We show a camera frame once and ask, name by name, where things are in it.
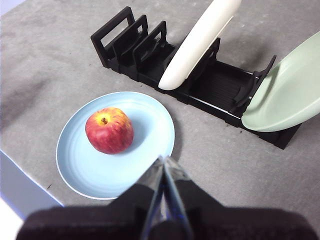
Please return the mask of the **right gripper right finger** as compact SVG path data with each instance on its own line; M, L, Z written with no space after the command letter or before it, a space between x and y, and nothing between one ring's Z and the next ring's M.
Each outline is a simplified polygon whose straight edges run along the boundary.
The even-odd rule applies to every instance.
M195 240L311 240L313 228L300 214L278 208L224 206L200 188L171 157L166 180Z

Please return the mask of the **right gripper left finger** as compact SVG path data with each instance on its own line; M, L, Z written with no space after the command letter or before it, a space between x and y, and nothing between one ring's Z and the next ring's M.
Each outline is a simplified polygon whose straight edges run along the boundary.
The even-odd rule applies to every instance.
M27 217L18 240L139 239L163 175L158 158L142 176L108 205L52 207Z

